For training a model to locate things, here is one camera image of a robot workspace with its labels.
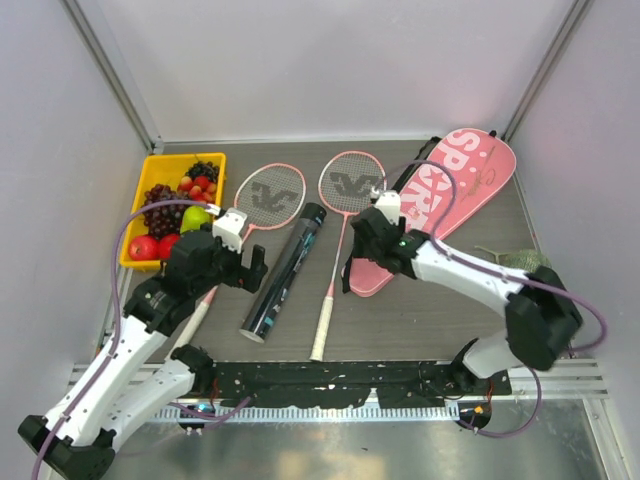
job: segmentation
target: racket grip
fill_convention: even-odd
[[[313,340],[313,348],[311,349],[309,360],[321,362],[324,358],[324,345],[327,342],[332,311],[333,297],[324,297],[322,309],[320,310],[320,319],[318,320],[318,329],[316,330],[316,338]]]
[[[169,350],[169,353],[167,353],[165,361],[171,360],[171,353],[176,348],[186,345],[191,341],[196,331],[200,327],[202,320],[204,320],[204,317],[207,315],[207,312],[209,311],[209,305],[210,304],[206,302],[200,302],[198,304],[193,314],[191,314],[191,318],[189,318],[189,321],[184,327],[184,330],[182,330],[180,336],[176,340],[176,343],[173,344],[173,347],[171,347],[171,350]]]

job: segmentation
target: racket strings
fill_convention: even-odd
[[[234,205],[247,214],[248,223],[255,228],[276,228],[298,213],[305,189],[299,170],[282,164],[269,165],[245,180]]]
[[[350,152],[327,164],[318,190],[323,202],[334,211],[359,213],[371,202],[371,188],[383,179],[384,170],[375,158]]]

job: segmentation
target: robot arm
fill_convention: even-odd
[[[172,352],[152,377],[129,390],[129,381],[195,310],[199,297],[225,283],[255,293],[266,274],[264,249],[254,246],[242,266],[240,231],[246,215],[229,209],[210,229],[185,234],[165,268],[141,283],[125,304],[122,332],[111,361],[56,432],[45,461],[63,478],[100,478],[115,453],[153,413],[171,400],[208,389],[213,361],[190,345]],[[44,417],[30,415],[18,433],[37,452],[71,401],[109,355],[112,336],[73,389]]]
[[[443,254],[428,234],[405,232],[396,192],[384,192],[351,224],[355,231],[355,257],[373,260],[392,273],[449,287],[487,305],[505,319],[505,330],[473,340],[456,357],[462,386],[521,364],[549,370],[582,325],[573,302],[507,278],[536,280],[564,290],[552,269],[539,267],[530,273],[505,268],[450,247],[445,247],[447,254]],[[452,256],[495,272],[495,276],[454,261]]]

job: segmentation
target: red fruit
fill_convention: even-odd
[[[162,240],[158,243],[158,256],[161,260],[169,260],[171,247],[173,247],[173,244],[178,240],[180,240],[180,235],[177,233],[171,233],[166,237],[162,237]]]
[[[206,190],[211,182],[204,175],[200,175],[199,177],[195,178],[193,183],[198,185],[202,190]]]
[[[191,190],[189,190],[189,196],[195,200],[196,197],[199,197],[202,195],[202,188],[200,188],[198,185],[194,185]]]
[[[178,190],[182,190],[183,192],[188,192],[193,187],[193,180],[191,177],[184,176],[180,183],[178,184]]]
[[[158,259],[158,241],[150,235],[139,235],[129,244],[129,256],[135,262]]]

